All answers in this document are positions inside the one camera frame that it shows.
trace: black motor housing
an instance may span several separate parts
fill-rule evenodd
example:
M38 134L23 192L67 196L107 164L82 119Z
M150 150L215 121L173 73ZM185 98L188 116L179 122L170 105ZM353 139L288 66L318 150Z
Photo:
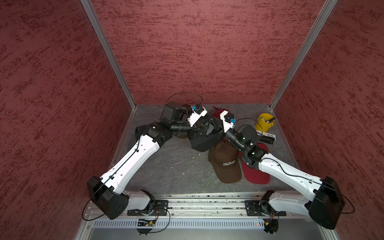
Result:
M120 216L128 205L129 196L111 191L101 178L91 177L87 187L92 202L111 220Z
M326 177L317 191L313 202L306 204L310 217L327 229L335 229L345 205L337 182Z

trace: metal base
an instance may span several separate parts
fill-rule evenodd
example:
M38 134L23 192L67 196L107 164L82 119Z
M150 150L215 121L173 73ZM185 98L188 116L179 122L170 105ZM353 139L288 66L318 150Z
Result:
M155 216L155 214L159 216L166 216L167 215L166 209L168 208L168 200L155 200L153 208L154 210L149 215L144 215L140 210L135 209L135 210L128 210L127 216L143 217L143 216Z

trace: red wall panel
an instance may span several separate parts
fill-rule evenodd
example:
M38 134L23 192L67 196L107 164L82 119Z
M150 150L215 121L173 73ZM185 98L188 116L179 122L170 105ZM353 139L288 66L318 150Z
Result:
M2 1L0 31L0 238L73 239L130 106L80 1Z
M336 179L355 205L342 239L384 238L383 12L339 0L275 108L301 169Z
M92 2L138 103L269 104L324 0Z

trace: yellow cup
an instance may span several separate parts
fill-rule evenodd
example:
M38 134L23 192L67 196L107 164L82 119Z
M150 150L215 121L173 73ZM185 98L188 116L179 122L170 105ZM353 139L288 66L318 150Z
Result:
M266 123L268 122L269 120L271 120L273 118L273 116L271 114L268 114L268 113L262 113L260 114L259 118L257 119L257 122L260 124L256 124L255 125L255 128L256 130L258 131L263 131L263 132L268 132L268 130L273 127L273 123L274 123L274 120L270 123Z

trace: brown baseball cap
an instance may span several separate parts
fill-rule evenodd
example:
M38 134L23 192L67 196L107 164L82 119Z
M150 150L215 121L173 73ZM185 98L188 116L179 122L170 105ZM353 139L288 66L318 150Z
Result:
M223 183L241 180L241 169L237 159L237 150L228 141L219 142L209 149L208 161L212 163L216 176Z

